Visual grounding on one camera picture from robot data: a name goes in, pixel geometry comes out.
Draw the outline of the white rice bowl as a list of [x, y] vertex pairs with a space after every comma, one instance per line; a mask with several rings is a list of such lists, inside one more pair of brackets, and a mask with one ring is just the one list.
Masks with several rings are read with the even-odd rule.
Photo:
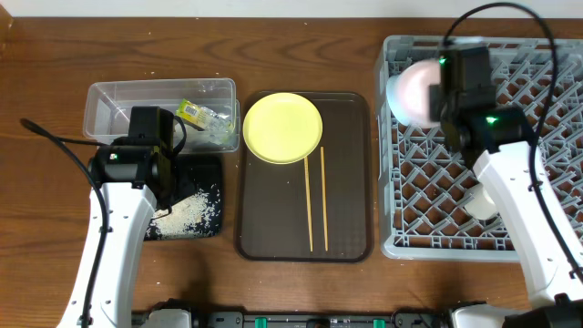
[[436, 128], [430, 118], [430, 86], [441, 82], [441, 67], [436, 59], [416, 62], [397, 78], [395, 87], [399, 122], [406, 126]]

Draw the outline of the yellow-labelled plastic wrapper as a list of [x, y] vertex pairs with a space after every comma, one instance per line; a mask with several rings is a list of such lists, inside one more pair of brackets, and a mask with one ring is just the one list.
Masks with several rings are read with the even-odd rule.
[[214, 110], [196, 105], [187, 99], [180, 103], [176, 115], [189, 123], [197, 130], [227, 132], [231, 130], [231, 123]]

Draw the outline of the clear plastic wrapper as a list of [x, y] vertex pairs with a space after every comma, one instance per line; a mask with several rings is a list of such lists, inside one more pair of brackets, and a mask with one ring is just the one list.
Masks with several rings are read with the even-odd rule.
[[191, 125], [186, 125], [187, 143], [192, 147], [201, 147], [202, 145], [211, 144], [219, 145], [230, 143], [233, 138], [231, 130], [197, 130]]

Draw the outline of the blue bowl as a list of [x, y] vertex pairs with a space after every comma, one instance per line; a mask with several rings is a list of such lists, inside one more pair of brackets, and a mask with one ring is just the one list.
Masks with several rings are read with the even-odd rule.
[[410, 124], [410, 119], [404, 111], [401, 100], [398, 97], [397, 85], [399, 76], [389, 77], [385, 87], [386, 93], [386, 103], [390, 108], [391, 113], [396, 118], [396, 120], [405, 126]]

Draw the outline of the small pale green cup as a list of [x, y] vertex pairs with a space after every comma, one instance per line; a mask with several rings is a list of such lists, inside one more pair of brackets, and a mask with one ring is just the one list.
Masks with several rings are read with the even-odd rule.
[[497, 215], [496, 204], [490, 198], [483, 184], [479, 183], [468, 189], [464, 195], [465, 211], [478, 220], [490, 220]]

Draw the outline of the yellow plate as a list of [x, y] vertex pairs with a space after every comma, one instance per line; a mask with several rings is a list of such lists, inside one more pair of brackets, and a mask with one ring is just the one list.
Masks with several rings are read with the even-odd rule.
[[320, 143], [322, 116], [306, 97], [269, 94], [248, 110], [242, 127], [248, 150], [270, 164], [292, 164], [308, 157]]

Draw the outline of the wooden chopstick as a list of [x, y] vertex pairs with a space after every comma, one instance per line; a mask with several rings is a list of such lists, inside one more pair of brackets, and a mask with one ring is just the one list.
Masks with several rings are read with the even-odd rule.
[[327, 215], [327, 192], [326, 192], [326, 169], [324, 146], [320, 146], [320, 161], [321, 161], [321, 181], [322, 181], [322, 226], [324, 236], [324, 249], [329, 250], [329, 233], [328, 233], [328, 215]]
[[313, 252], [313, 233], [312, 233], [312, 202], [311, 202], [311, 186], [310, 186], [310, 171], [308, 157], [303, 159], [304, 165], [304, 182], [306, 194], [306, 213], [308, 222], [309, 247], [310, 252]]

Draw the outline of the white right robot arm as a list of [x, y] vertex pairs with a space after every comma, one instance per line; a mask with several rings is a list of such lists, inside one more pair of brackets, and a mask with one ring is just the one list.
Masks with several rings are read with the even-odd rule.
[[547, 178], [535, 131], [522, 108], [496, 104], [489, 50], [439, 52], [441, 81], [430, 87], [430, 118], [462, 155], [496, 206], [520, 260], [531, 309], [486, 303], [450, 312], [454, 327], [579, 327], [582, 245]]

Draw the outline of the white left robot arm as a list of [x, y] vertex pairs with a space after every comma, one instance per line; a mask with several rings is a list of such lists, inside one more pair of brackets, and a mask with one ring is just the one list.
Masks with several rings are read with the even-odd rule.
[[175, 116], [134, 107], [128, 134], [97, 149], [87, 238], [62, 327], [129, 327], [138, 263], [150, 220], [176, 185]]

